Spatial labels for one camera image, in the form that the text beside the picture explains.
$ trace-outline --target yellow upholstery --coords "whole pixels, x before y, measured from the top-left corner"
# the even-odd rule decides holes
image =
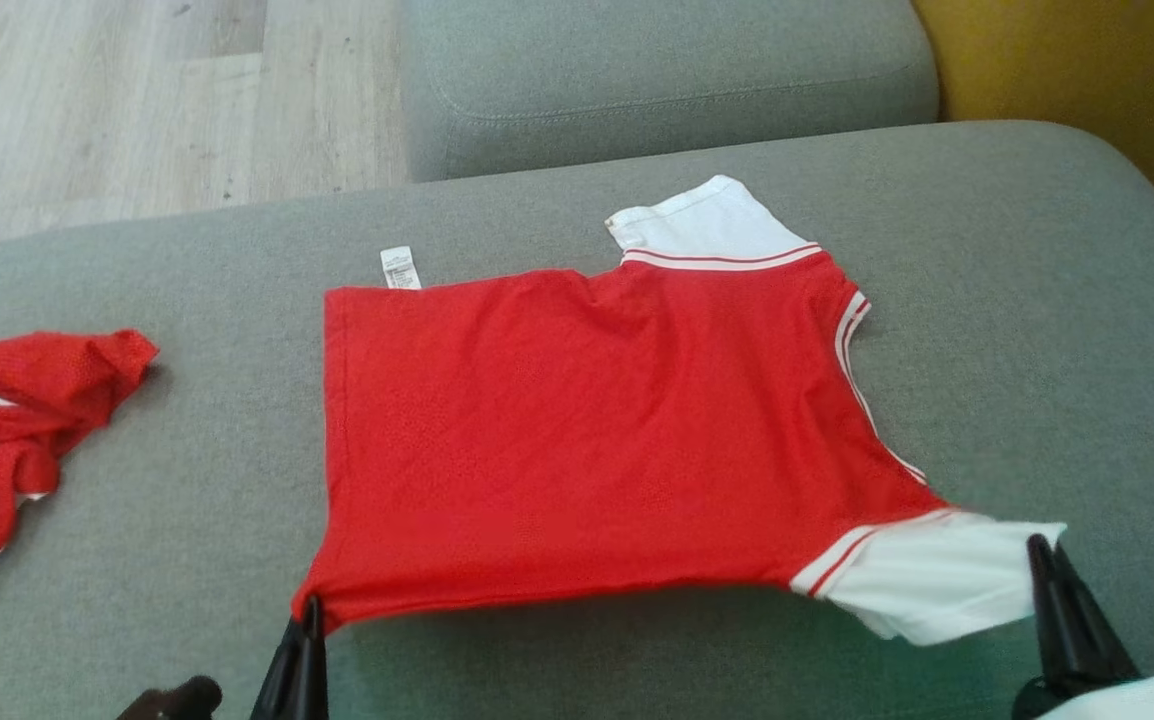
[[[946,119],[1028,118],[1111,142],[1154,182],[1154,0],[915,0]]]

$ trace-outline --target wooden floor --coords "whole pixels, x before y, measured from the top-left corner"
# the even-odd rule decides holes
[[[0,0],[0,241],[405,182],[395,0]]]

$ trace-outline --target red fabric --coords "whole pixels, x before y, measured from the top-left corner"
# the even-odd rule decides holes
[[[16,496],[57,489],[57,460],[142,383],[156,347],[137,331],[29,333],[0,342],[0,550]]]
[[[325,297],[329,524],[293,598],[398,612],[770,584],[848,530],[946,507],[835,353],[825,252],[751,272],[629,261]]]

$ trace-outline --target care label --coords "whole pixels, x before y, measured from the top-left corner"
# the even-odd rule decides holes
[[[406,245],[388,247],[381,252],[381,269],[385,272],[385,286],[398,290],[421,290],[421,278],[417,277],[413,252]]]

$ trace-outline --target red and white shirt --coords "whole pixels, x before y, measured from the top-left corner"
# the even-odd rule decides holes
[[[608,273],[325,297],[329,629],[679,584],[946,642],[1031,612],[1025,538],[935,495],[852,382],[870,302],[715,177],[614,213]]]

